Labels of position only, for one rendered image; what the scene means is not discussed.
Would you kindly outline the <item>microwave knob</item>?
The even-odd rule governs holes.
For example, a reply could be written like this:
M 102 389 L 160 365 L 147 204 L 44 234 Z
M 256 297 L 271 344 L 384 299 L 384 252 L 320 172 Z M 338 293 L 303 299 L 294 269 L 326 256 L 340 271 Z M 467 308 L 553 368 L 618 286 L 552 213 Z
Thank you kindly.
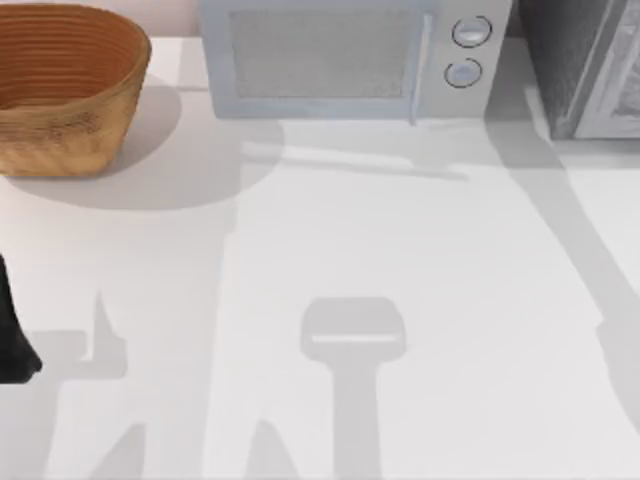
M 484 16 L 460 19 L 452 29 L 453 41 L 462 48 L 476 48 L 486 43 L 492 34 L 492 24 Z
M 472 58 L 450 63 L 444 71 L 446 83 L 455 89 L 465 89 L 475 85 L 482 75 L 482 65 Z

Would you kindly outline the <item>grey cabinet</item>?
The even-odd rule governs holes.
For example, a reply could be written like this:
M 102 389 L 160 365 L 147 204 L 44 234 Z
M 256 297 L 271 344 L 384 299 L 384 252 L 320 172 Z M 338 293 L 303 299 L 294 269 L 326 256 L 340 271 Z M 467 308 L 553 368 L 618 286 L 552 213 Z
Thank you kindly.
M 519 0 L 554 140 L 640 140 L 640 0 Z

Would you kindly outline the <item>brown woven basket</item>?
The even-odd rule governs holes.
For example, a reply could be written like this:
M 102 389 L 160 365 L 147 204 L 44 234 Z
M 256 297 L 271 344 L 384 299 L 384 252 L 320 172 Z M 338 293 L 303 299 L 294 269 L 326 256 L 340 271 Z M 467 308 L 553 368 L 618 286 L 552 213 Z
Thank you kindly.
M 133 20 L 77 3 L 0 3 L 0 175 L 85 177 L 116 158 L 151 41 Z

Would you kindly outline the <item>microwave oven door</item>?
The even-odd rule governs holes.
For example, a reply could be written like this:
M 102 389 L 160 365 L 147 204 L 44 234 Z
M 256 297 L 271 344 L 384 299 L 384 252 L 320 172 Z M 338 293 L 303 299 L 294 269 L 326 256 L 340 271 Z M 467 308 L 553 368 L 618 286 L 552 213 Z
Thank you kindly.
M 198 0 L 226 119 L 415 119 L 426 0 Z

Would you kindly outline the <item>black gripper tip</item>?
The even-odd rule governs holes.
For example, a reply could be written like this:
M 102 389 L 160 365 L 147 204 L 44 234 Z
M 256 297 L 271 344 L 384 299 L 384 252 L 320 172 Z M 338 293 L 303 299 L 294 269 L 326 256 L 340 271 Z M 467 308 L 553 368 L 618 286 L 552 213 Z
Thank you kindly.
M 43 363 L 22 330 L 4 257 L 0 254 L 0 385 L 28 383 Z

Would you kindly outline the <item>pale microwave oven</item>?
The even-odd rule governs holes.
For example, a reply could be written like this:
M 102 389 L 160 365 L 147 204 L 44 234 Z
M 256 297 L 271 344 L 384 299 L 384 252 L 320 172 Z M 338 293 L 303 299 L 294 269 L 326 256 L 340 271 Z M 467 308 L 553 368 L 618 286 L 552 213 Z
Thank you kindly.
M 419 121 L 479 118 L 488 104 L 514 0 L 426 1 L 430 6 L 432 30 Z M 452 29 L 458 20 L 474 16 L 484 16 L 491 22 L 491 37 L 479 47 L 462 48 L 453 41 Z M 475 59 L 482 65 L 482 78 L 469 88 L 452 88 L 444 79 L 444 71 L 450 63 L 465 58 Z

